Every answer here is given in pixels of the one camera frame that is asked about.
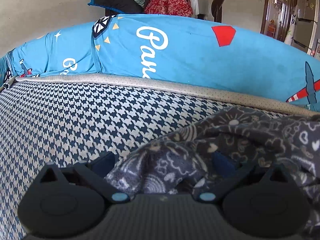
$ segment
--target white tablecloth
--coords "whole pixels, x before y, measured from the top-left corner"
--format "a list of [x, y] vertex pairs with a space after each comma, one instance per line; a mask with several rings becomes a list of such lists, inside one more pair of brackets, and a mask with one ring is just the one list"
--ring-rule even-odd
[[193, 10], [192, 17], [195, 17], [198, 14], [208, 14], [209, 2], [208, 0], [190, 0], [191, 7]]

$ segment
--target black plastic part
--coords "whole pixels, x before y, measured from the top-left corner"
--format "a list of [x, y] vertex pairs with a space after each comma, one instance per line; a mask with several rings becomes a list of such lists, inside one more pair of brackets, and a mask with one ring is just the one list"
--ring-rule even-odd
[[[39, 239], [27, 235], [24, 240]], [[202, 204], [190, 194], [136, 195], [112, 205], [90, 231], [64, 240], [264, 240], [229, 225], [216, 205]], [[303, 240], [298, 235], [278, 240]]]
[[215, 194], [215, 199], [211, 202], [203, 201], [200, 198], [201, 193], [195, 196], [195, 200], [201, 203], [211, 203], [216, 204], [219, 203], [230, 191], [238, 187], [245, 180], [247, 180], [249, 174], [253, 173], [255, 170], [254, 163], [244, 164], [233, 176], [223, 180], [221, 183], [214, 186], [210, 192]]
[[86, 166], [95, 174], [104, 178], [113, 169], [115, 164], [116, 157], [113, 152], [109, 151], [104, 156], [87, 163]]
[[282, 165], [271, 167], [260, 182], [230, 192], [222, 208], [239, 231], [265, 238], [297, 233], [310, 215], [308, 201]]
[[76, 236], [97, 225], [120, 193], [85, 164], [45, 165], [18, 206], [27, 233], [43, 238]]

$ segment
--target refrigerator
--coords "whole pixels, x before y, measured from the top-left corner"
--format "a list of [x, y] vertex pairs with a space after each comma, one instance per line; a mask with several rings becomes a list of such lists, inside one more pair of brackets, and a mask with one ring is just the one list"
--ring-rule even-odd
[[320, 41], [319, 0], [299, 0], [298, 6], [298, 21], [292, 46], [313, 56], [313, 51], [317, 52], [319, 46], [318, 39]]

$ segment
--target yellow triangle print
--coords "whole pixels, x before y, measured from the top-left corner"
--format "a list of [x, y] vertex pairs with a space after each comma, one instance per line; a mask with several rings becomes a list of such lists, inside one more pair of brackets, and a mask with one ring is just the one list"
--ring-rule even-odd
[[115, 29], [119, 29], [119, 26], [115, 23], [115, 25], [113, 25], [113, 28], [112, 28], [113, 30], [115, 30]]
[[106, 42], [106, 43], [109, 43], [109, 44], [110, 44], [109, 36], [104, 40], [104, 42]]

